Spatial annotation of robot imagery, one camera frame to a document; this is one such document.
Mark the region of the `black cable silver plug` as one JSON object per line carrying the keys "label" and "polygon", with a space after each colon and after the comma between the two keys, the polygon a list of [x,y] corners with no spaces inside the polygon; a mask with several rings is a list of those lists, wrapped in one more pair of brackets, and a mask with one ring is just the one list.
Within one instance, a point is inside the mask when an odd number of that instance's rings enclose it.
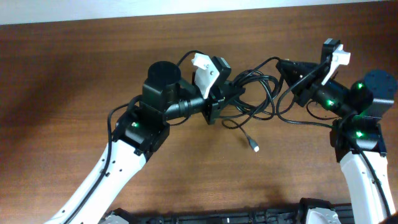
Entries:
{"label": "black cable silver plug", "polygon": [[221,124],[230,130],[240,130],[249,147],[259,152],[260,147],[256,140],[245,130],[245,125],[251,121],[270,121],[277,115],[276,101],[282,93],[285,76],[278,71],[265,72],[262,69],[271,62],[280,62],[280,58],[271,57],[260,65],[240,72],[233,78],[233,87],[244,88],[229,104],[235,108],[235,114],[226,114],[221,117]]}

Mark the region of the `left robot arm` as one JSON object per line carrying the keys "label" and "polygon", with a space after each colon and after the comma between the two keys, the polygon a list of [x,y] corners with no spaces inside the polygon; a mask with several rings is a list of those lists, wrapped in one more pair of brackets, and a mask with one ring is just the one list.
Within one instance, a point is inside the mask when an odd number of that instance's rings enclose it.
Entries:
{"label": "left robot arm", "polygon": [[100,159],[49,223],[98,223],[124,186],[149,161],[170,134],[170,120],[201,113],[213,124],[221,110],[245,92],[228,81],[229,65],[219,57],[199,65],[187,83],[178,65],[153,63],[142,94],[125,104]]}

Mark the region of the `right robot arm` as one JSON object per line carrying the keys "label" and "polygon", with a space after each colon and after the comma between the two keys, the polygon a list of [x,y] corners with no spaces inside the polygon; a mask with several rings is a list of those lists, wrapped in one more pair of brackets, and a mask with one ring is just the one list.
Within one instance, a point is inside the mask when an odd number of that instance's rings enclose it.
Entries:
{"label": "right robot arm", "polygon": [[331,63],[283,60],[276,68],[295,102],[314,101],[337,115],[331,126],[335,149],[349,189],[356,223],[381,223],[396,209],[387,177],[387,150],[379,124],[394,104],[397,82],[383,70],[373,70],[347,88],[328,79]]}

